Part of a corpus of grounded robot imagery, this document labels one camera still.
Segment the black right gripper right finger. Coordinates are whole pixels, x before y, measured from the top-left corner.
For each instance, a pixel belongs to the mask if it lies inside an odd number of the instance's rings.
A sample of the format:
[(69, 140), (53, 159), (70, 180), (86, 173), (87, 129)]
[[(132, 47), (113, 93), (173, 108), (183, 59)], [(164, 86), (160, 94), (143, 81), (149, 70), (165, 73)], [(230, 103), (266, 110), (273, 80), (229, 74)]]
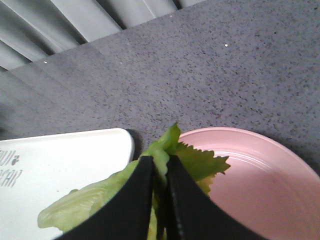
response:
[(219, 208), (191, 178), (180, 159), (167, 163), (168, 240), (263, 240)]

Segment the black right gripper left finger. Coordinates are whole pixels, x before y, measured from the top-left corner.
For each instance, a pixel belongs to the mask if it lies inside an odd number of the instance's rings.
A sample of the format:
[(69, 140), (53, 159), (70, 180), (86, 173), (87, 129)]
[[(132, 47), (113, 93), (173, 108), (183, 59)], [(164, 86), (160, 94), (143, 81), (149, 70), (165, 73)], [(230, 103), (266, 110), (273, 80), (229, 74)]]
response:
[(116, 195), (59, 240), (146, 240), (151, 217), (154, 162), (143, 156)]

